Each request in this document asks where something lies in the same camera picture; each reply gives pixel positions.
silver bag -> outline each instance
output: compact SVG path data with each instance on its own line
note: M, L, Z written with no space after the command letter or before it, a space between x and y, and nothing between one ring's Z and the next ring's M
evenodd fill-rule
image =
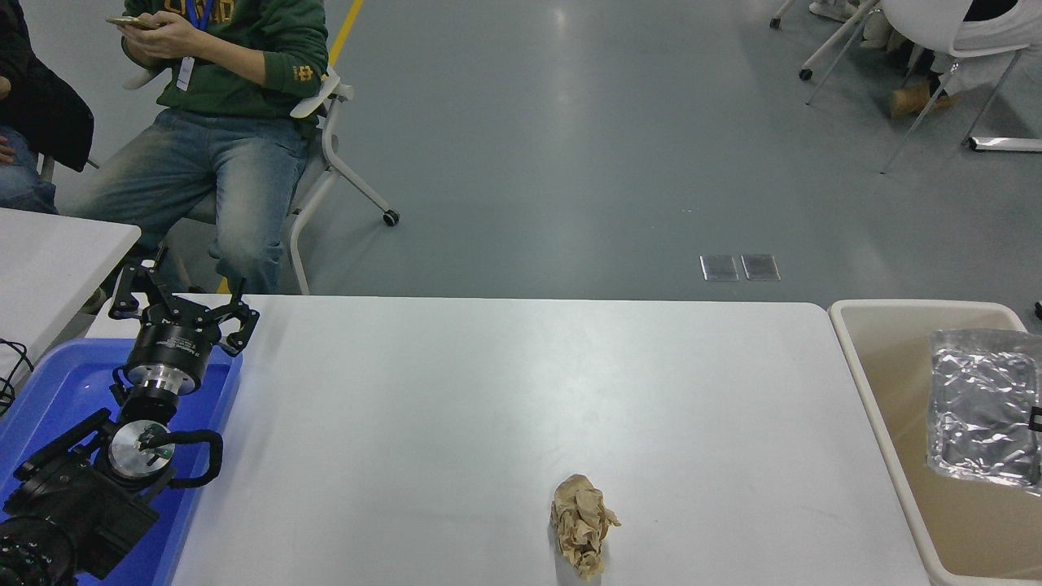
M929 336L934 383L926 463L938 473L1017 487L1042 496L1034 423L1042 337L1007 329Z

blue tray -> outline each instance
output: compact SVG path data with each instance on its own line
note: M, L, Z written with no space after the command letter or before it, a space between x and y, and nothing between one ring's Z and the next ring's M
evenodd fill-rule
M20 486L11 473L32 453L102 407L111 411L113 417L119 413L108 387L113 369L126 363L132 347L133 340L78 339L44 357L10 411L0 419L0 502ZM240 364L240 359L214 348L202 386L181 397L171 420L172 430L223 431L238 389ZM173 463L177 475L184 478L205 471L206 461L203 446L178 446ZM214 482L221 482L220 477ZM79 584L169 585L199 490L204 489L164 490L150 505L158 511L159 520L123 562L104 581L82 573L77 577ZM0 520L6 518L0 512Z

beige bin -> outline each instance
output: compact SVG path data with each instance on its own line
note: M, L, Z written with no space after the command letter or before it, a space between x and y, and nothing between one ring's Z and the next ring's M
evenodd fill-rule
M932 582L1042 585L1042 498L926 466L927 336L1023 332L1017 315L997 303L915 299L837 301L828 315Z

green sweatshirt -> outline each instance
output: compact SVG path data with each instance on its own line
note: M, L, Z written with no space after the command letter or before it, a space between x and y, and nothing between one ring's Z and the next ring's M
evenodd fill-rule
M188 20L190 0L125 0L125 16L159 10ZM180 59L172 60L170 82L156 102L209 116L289 118L302 98L315 95L328 63L322 0L213 0L206 32L265 53L259 87L223 67L196 59L188 91L177 89ZM203 0L195 0L202 16Z

metal floor plate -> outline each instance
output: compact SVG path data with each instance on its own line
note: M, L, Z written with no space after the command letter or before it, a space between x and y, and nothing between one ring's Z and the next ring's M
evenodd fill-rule
M742 266L749 280L782 280L774 254L742 254Z
M738 268L730 254L702 254L699 259L705 280L738 280Z

